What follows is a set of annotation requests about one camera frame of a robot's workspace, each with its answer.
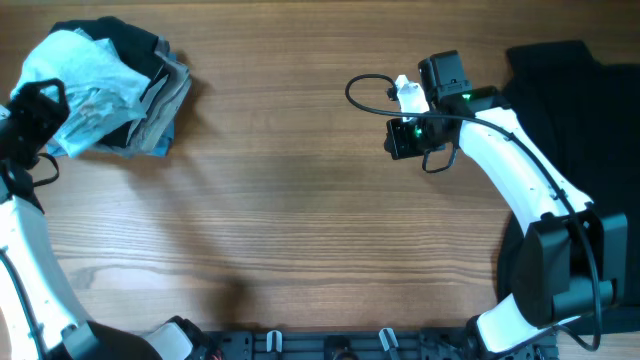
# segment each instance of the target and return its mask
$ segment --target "wooden table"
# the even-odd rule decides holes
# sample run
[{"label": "wooden table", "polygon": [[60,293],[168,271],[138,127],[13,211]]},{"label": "wooden table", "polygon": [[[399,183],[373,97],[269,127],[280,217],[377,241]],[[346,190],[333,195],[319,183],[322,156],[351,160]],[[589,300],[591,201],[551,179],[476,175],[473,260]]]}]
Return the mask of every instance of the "wooden table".
[{"label": "wooden table", "polygon": [[[80,301],[138,332],[175,314],[204,329],[463,325],[495,304],[510,211],[465,156],[432,176],[420,159],[391,161],[387,118],[349,105],[346,82],[417,80],[418,61],[457,49],[475,86],[502,86],[507,48],[561,39],[604,63],[640,61],[634,2],[66,3],[0,8],[3,99],[66,19],[115,15],[162,34],[194,77],[168,158],[62,159],[37,190]],[[385,85],[354,90],[394,109]],[[607,336],[588,354],[561,338],[562,358],[627,359],[638,340]]]}]

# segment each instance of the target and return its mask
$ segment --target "pile of clothes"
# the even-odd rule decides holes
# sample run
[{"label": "pile of clothes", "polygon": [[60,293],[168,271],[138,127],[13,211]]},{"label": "pile of clothes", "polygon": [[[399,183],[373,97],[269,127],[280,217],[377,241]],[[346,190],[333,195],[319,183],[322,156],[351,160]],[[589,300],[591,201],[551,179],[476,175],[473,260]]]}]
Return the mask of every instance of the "pile of clothes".
[{"label": "pile of clothes", "polygon": [[[64,83],[71,110],[47,144],[54,156],[88,149],[166,156],[191,87],[166,39],[115,17],[56,23],[25,60],[11,97],[25,83],[51,78]],[[43,92],[58,100],[55,89]]]}]

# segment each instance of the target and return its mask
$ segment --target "robotic arm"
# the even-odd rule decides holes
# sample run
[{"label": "robotic arm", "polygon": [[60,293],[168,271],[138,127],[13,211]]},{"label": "robotic arm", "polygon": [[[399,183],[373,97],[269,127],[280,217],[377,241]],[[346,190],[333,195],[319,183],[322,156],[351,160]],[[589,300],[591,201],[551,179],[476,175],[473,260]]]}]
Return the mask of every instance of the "robotic arm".
[{"label": "robotic arm", "polygon": [[[347,85],[347,99],[362,110],[397,117],[387,122],[385,143],[394,160],[423,156],[425,171],[438,172],[453,165],[462,149],[488,174],[526,234],[513,294],[469,320],[464,357],[497,359],[551,331],[567,331],[562,324],[580,316],[594,314],[598,320],[601,307],[615,306],[624,294],[624,215],[600,212],[571,185],[526,136],[495,88],[472,89],[457,52],[434,55],[419,69],[426,92],[406,78],[394,83],[384,75],[362,75]],[[366,78],[389,81],[387,93],[404,112],[353,100],[351,85]],[[46,86],[58,87],[58,102],[40,94]],[[7,109],[0,107],[0,258],[5,265],[0,267],[0,306],[13,358],[210,358],[209,337],[188,320],[171,319],[141,338],[93,322],[75,298],[53,255],[26,172],[68,116],[63,89],[59,81],[27,84]],[[449,165],[429,170],[429,154],[447,144],[452,147]],[[597,334],[601,325],[596,324]]]}]

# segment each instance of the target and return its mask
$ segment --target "black fabric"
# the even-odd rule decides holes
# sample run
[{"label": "black fabric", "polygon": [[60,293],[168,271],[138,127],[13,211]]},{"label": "black fabric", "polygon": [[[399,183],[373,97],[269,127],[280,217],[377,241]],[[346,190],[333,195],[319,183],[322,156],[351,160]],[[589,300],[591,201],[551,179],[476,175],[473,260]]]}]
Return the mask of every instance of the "black fabric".
[{"label": "black fabric", "polygon": [[[71,20],[56,23],[51,32],[58,30],[76,30],[81,28],[94,40],[109,38],[113,42],[120,60],[132,70],[148,77],[149,87],[168,74],[164,61],[154,52],[158,36],[146,30],[129,25],[122,20],[107,16],[98,20]],[[124,148],[132,121],[104,136],[99,143]]]},{"label": "black fabric", "polygon": [[[603,66],[581,41],[507,51],[514,77],[503,95],[551,163],[603,209],[623,211],[629,247],[623,305],[603,314],[605,333],[640,330],[640,66]],[[523,240],[512,216],[498,258],[498,297]],[[592,333],[591,318],[570,326]]]}]

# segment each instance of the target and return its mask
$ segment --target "black cable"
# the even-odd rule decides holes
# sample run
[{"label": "black cable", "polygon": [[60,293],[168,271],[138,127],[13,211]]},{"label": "black cable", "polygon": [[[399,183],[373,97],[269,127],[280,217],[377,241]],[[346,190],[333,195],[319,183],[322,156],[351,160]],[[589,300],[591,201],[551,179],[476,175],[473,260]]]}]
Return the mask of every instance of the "black cable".
[{"label": "black cable", "polygon": [[31,302],[29,301],[29,296],[27,295],[27,291],[22,285],[22,281],[20,281],[20,277],[18,276],[18,272],[16,268],[13,266],[13,263],[7,256],[7,248],[0,249],[0,261],[7,268],[7,273],[13,282],[13,286],[16,289],[16,293],[18,294],[18,299],[20,299],[20,305],[22,305],[22,311],[24,311],[24,316],[27,319],[27,324],[29,324],[29,332],[31,333],[31,337],[33,338],[33,342],[36,345],[36,351],[38,352],[38,359],[46,359],[46,351],[43,344],[42,336],[40,334],[40,328],[35,320],[35,315],[33,314],[33,308],[31,307]]},{"label": "black cable", "polygon": [[49,155],[47,153],[41,153],[41,154],[38,154],[38,156],[49,160],[51,162],[51,165],[53,165],[53,167],[56,169],[56,174],[53,175],[50,178],[42,179],[42,180],[38,180],[38,181],[34,182],[33,183],[33,187],[49,185],[52,182],[58,180],[58,177],[60,177],[60,168],[58,167],[58,162],[56,161],[56,158],[54,158],[53,156],[51,156],[51,155]]},{"label": "black cable", "polygon": [[575,228],[574,230],[577,232],[578,239],[580,239],[580,243],[584,248],[585,254],[587,256],[587,262],[589,263],[589,272],[591,274],[591,281],[592,281],[592,291],[593,291],[593,300],[594,300],[593,301],[593,313],[594,313],[593,342],[591,344],[587,344],[578,335],[576,335],[571,329],[569,329],[564,325],[555,325],[552,328],[556,331],[562,331],[566,333],[572,339],[574,339],[578,343],[578,345],[580,345],[585,350],[588,350],[588,351],[598,350],[598,348],[600,347],[600,339],[602,337],[602,304],[601,304],[600,285],[599,285],[600,279],[598,277],[598,270],[596,268],[596,260],[595,260],[595,256],[593,255],[593,249],[591,248],[591,244],[589,243],[589,240],[587,239],[587,236],[584,233],[584,229],[582,228],[582,225],[578,220],[578,216],[575,212],[575,209],[573,208],[573,206],[571,206],[571,204],[569,203],[569,200],[567,199],[566,193],[556,183],[556,181],[553,179],[549,171],[544,167],[540,159],[538,159],[538,157],[524,143],[522,143],[522,141],[520,141],[520,139],[518,139],[512,132],[509,132],[500,126],[485,120],[472,118],[468,116],[450,115],[450,114],[404,113],[404,112],[397,112],[397,111],[387,111],[387,110],[374,109],[374,108],[362,105],[359,102],[355,101],[351,97],[351,93],[350,93],[351,86],[355,82],[362,79],[385,80],[389,82],[393,87],[394,91],[397,92],[397,87],[395,82],[393,81],[393,79],[391,79],[386,75],[364,74],[364,75],[356,76],[347,83],[347,86],[344,89],[344,94],[347,97],[347,100],[351,103],[351,105],[357,107],[360,110],[370,112],[372,114],[384,115],[384,116],[413,117],[413,118],[423,118],[423,119],[451,119],[451,120],[469,121],[472,123],[480,124],[497,131],[498,133],[507,137],[507,139],[509,139],[510,141],[513,141],[514,144],[518,145],[518,147],[531,159],[531,161],[540,170],[540,172],[542,173],[544,178],[547,180],[547,182],[549,182],[549,185],[551,185],[551,188],[553,189],[553,191],[556,192],[556,195],[562,202],[562,205],[567,209],[567,212],[569,213],[569,221],[574,226]]}]

